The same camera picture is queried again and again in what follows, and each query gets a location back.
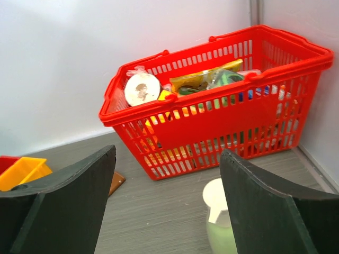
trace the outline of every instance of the gray floor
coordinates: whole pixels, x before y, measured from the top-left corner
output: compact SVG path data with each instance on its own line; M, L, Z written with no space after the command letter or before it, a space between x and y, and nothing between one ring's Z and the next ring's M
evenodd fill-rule
M206 234L202 190L220 177L218 168L154 182L115 133L36 153L58 170L99 148L117 146L115 170L127 179L108 199L95 254L212 253ZM252 162L304 186L322 189L293 151Z

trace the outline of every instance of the white bottle cap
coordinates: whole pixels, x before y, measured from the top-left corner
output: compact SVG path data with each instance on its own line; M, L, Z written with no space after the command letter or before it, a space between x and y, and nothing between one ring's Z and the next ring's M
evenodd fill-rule
M227 211L227 202L221 178L210 181L202 191L202 198L210 207L208 222L215 224L221 212Z

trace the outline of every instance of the plastic basket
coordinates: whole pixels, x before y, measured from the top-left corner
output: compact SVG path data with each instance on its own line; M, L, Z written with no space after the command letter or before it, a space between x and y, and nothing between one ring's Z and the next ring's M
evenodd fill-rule
M0 175L19 159L20 157L0 156Z
M46 165L47 159L21 157L0 175L0 191L46 176L52 171Z
M260 69L262 74L135 107L129 107L124 98L126 72L137 65L145 66L165 85L169 78L239 58L242 70ZM332 63L329 49L287 31L254 26L210 37L197 47L175 53L165 50L121 66L105 92L99 117L115 129L151 179L182 175L218 166L224 148L253 158L297 146L320 73ZM280 98L282 89L285 96ZM245 96L251 92L253 98ZM226 99L230 103L223 105ZM191 111L201 103L212 104L212 110Z

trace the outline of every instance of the yellow container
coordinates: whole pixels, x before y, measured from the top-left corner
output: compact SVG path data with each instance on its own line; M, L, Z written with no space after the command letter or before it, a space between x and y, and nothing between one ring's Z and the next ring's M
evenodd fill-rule
M21 157L0 175L0 191L9 191L17 185L52 173L52 170L46 165L46 161L47 159Z

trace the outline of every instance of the basket handle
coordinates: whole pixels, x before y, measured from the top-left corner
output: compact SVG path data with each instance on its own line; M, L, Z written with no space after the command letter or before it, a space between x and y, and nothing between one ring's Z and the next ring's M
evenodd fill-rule
M146 61L150 61L152 59L158 58L158 57L163 57L169 54L169 51L167 49L165 49L163 52L160 52L158 54L155 54L153 56L150 57L146 57L146 58L142 58L140 60L134 61L134 62L130 62L128 65L137 65L141 62L146 62Z
M312 69L318 68L318 71L320 71L320 70L323 70L323 69L327 69L332 65L331 60L329 60L328 62L324 62L324 60L323 60L325 58L324 56L320 56L318 58L320 58L319 62L316 61L313 65L311 65L311 66L308 65L306 70L310 70L310 68L312 68ZM303 65L299 62L295 62L295 63L290 63L290 64L285 65L285 66L280 66L279 67L279 73L276 70L274 70L274 68L268 69L268 70L264 71L263 73L261 73L259 75L257 75L254 72L249 73L245 76L245 81L253 82L253 81L261 80L263 78L271 78L271 77L277 76L277 73L278 73L278 75L281 74L281 73L287 73L287 72L290 73L290 74L293 74L295 72L300 72L302 70L305 70L305 65Z

